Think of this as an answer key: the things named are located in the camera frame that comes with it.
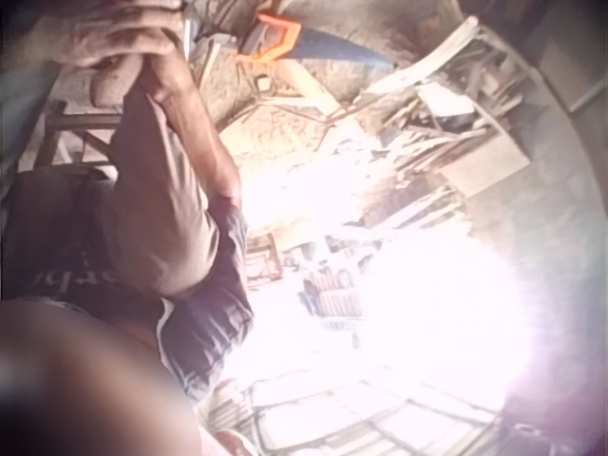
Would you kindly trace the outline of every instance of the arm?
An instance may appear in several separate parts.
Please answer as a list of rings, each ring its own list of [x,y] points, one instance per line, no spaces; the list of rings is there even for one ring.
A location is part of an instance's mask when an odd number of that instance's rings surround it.
[[[240,208],[237,165],[221,142],[194,81],[167,96],[161,106],[208,198],[223,198]]]

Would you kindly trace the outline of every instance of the hand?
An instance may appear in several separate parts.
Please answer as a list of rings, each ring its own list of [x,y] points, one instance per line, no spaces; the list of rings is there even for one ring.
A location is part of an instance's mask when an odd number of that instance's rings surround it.
[[[124,54],[164,55],[175,48],[159,29],[182,35],[181,0],[114,0],[87,12],[44,16],[28,35],[30,61],[90,67]]]
[[[162,34],[162,31],[156,30],[156,33]],[[175,95],[197,92],[179,43],[166,55],[147,55],[138,83],[159,105]]]

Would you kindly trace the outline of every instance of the orange saw handle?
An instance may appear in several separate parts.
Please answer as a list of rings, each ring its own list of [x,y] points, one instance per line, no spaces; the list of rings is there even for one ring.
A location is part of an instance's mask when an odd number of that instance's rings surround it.
[[[257,20],[258,23],[237,54],[237,62],[267,64],[295,47],[302,30],[301,24],[264,13],[258,14]],[[279,40],[276,44],[264,48],[265,35],[271,29],[277,29],[275,31],[280,32]]]

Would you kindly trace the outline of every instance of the bright light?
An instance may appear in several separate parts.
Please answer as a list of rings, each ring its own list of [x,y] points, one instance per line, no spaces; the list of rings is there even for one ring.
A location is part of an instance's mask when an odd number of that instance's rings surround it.
[[[409,232],[364,286],[370,354],[412,383],[499,409],[528,357],[515,280],[476,239]]]

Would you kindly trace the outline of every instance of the dirt floor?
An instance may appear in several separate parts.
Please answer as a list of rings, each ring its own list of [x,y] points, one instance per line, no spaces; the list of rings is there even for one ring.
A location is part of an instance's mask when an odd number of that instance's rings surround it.
[[[451,0],[293,0],[282,15],[304,27],[319,29],[372,48],[398,67],[408,67],[433,49],[457,25]],[[201,14],[223,31],[237,35],[251,25],[257,0],[197,0]],[[343,106],[365,87],[390,74],[390,68],[332,61],[302,64]],[[88,101],[91,71],[66,69],[51,97],[69,102],[67,112],[97,112]],[[233,122],[243,108],[256,102],[255,77],[268,75],[277,95],[297,95],[275,76],[272,65],[238,68],[221,50],[202,89],[222,139],[235,157],[244,183],[245,212],[254,234],[274,232],[279,249],[324,234],[332,226],[359,219],[361,208],[373,203],[372,188],[390,182],[393,171],[371,155],[371,142],[385,117],[407,94],[397,93],[356,116],[369,137],[349,129],[329,131],[326,124],[263,105]],[[318,111],[306,110],[319,118]],[[334,141],[324,142],[328,135]],[[40,143],[41,125],[30,152]],[[82,152],[82,143],[65,134],[69,154]],[[30,153],[25,161],[31,162]],[[87,149],[85,160],[99,156]]]

